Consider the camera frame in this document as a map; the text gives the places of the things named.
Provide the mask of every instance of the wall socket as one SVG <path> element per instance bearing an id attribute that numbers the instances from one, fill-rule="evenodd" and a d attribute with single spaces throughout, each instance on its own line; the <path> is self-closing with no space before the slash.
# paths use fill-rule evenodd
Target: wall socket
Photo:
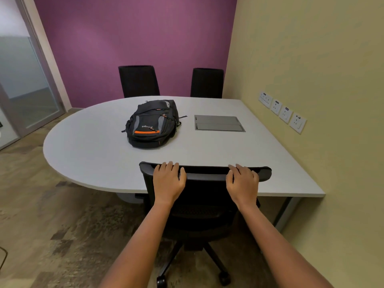
<path id="1" fill-rule="evenodd" d="M 272 112 L 275 113 L 276 115 L 279 115 L 281 105 L 282 104 L 280 103 L 280 101 L 274 99 L 272 101 L 272 107 L 271 107 Z"/>
<path id="2" fill-rule="evenodd" d="M 259 101 L 262 102 L 268 109 L 271 108 L 272 97 L 262 92 L 259 97 Z"/>
<path id="3" fill-rule="evenodd" d="M 292 115 L 292 110 L 289 109 L 288 107 L 286 106 L 283 106 L 282 110 L 280 111 L 280 114 L 279 114 L 279 117 L 285 122 L 285 123 L 288 123 L 290 118 L 291 118 L 291 115 Z"/>
<path id="4" fill-rule="evenodd" d="M 289 126 L 296 130 L 298 133 L 301 133 L 306 121 L 307 120 L 300 114 L 294 113 Z"/>

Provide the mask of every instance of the chair wheel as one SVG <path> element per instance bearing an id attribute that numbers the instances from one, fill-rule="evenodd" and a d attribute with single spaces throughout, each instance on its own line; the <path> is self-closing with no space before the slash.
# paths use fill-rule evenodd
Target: chair wheel
<path id="1" fill-rule="evenodd" d="M 157 288 L 167 288 L 167 281 L 165 276 L 158 276 L 156 278 Z"/>
<path id="2" fill-rule="evenodd" d="M 227 286 L 231 283 L 231 276 L 227 272 L 220 272 L 218 279 L 222 286 Z"/>

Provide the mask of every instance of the door frame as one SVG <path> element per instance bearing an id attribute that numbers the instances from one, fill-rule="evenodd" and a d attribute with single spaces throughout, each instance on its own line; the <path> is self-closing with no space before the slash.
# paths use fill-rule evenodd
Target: door frame
<path id="1" fill-rule="evenodd" d="M 14 130 L 20 137 L 24 137 L 27 134 L 30 134 L 31 132 L 39 129 L 40 127 L 46 125 L 47 123 L 51 122 L 52 120 L 56 119 L 57 117 L 63 115 L 66 111 L 64 108 L 63 101 L 61 100 L 59 91 L 57 89 L 55 80 L 53 79 L 51 70 L 48 66 L 48 62 L 45 58 L 45 55 L 43 53 L 43 49 L 39 43 L 39 40 L 37 38 L 37 34 L 35 29 L 33 28 L 31 18 L 28 14 L 28 11 L 26 9 L 24 0 L 15 0 L 17 7 L 20 11 L 20 14 L 23 17 L 23 20 L 25 22 L 25 25 L 27 27 L 28 33 L 30 35 L 29 40 L 32 46 L 33 51 L 35 52 L 36 58 L 41 66 L 41 70 L 46 78 L 46 81 L 48 83 L 48 87 L 50 88 L 50 91 L 53 95 L 53 98 L 57 104 L 58 111 L 49 115 L 48 117 L 44 118 L 41 121 L 38 121 L 37 123 L 31 125 L 31 126 L 25 126 L 21 117 L 18 115 L 18 113 L 12 108 L 12 104 L 9 100 L 8 95 L 5 93 L 2 85 L 0 84 L 0 103 L 2 104 L 2 109 L 5 115 L 7 116 L 8 120 L 10 121 L 11 125 L 13 126 Z"/>

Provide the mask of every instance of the conference table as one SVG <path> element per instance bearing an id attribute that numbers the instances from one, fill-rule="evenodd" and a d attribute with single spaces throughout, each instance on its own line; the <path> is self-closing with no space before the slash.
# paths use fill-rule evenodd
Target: conference table
<path id="1" fill-rule="evenodd" d="M 167 144 L 138 149 L 127 140 L 126 121 L 137 105 L 175 101 L 182 125 Z M 195 130 L 195 115 L 236 116 L 245 132 Z M 258 196 L 286 197 L 274 225 L 281 230 L 303 197 L 324 197 L 323 190 L 240 100 L 144 96 L 113 100 L 82 109 L 59 122 L 43 145 L 48 164 L 67 180 L 96 190 L 147 193 L 142 161 L 180 165 L 268 166 L 272 176 L 259 184 Z"/>

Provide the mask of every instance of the cable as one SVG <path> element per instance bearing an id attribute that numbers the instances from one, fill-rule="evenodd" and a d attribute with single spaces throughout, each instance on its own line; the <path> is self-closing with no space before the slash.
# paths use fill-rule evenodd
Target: cable
<path id="1" fill-rule="evenodd" d="M 8 252 L 7 252 L 7 250 L 6 249 L 4 249 L 4 248 L 2 248 L 2 247 L 0 247 L 0 249 L 1 250 L 3 250 L 4 252 L 5 252 L 5 258 L 4 258 L 4 260 L 3 260 L 3 262 L 1 263 L 1 266 L 0 266 L 0 271 L 1 271 L 1 268 L 3 267 L 3 265 L 4 265 L 4 262 L 5 262 L 5 259 L 7 258 L 7 256 L 8 256 Z"/>

